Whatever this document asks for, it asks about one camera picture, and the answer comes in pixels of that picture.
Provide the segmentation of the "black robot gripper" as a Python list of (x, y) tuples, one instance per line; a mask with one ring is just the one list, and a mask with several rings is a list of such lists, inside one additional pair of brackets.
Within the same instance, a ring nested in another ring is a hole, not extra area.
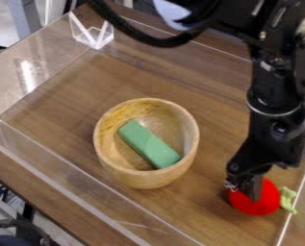
[(275, 164), (297, 167), (305, 155), (305, 107), (284, 117), (250, 113), (248, 134), (226, 165), (224, 187), (260, 197), (263, 176)]

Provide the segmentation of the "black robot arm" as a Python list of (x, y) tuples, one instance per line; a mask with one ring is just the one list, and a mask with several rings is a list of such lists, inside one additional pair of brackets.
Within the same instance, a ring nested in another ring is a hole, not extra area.
[(272, 165), (305, 159), (305, 0), (152, 0), (178, 31), (212, 28), (247, 43), (252, 80), (248, 134), (226, 166), (226, 184), (259, 199)]

